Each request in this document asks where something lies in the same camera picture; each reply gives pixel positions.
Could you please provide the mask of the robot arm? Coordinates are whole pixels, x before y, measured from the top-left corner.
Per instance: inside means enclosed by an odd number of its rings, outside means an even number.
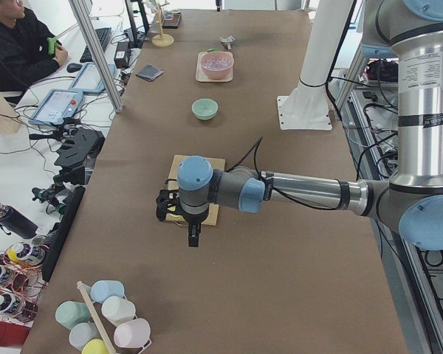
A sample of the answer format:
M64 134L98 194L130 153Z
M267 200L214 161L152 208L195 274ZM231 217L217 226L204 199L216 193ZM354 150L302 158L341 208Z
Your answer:
M199 243L210 204L256 213L287 198L320 210L350 210L385 224L425 250L443 250L443 1L368 1L363 43L399 60L398 168L386 181L296 176L236 167L215 170L201 156L178 167L178 204Z

